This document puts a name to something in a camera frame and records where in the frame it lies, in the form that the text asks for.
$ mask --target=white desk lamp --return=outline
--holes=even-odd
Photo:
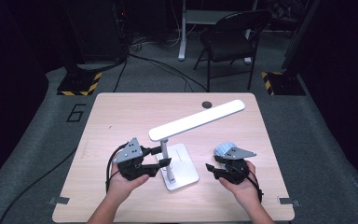
[[[158,126],[149,131],[150,139],[153,142],[159,141],[161,143],[162,153],[157,155],[158,160],[172,158],[170,166],[161,169],[168,190],[179,189],[199,180],[199,175],[188,155],[186,146],[184,144],[176,144],[167,147],[168,138],[235,114],[243,109],[245,109],[243,101],[234,100]]]

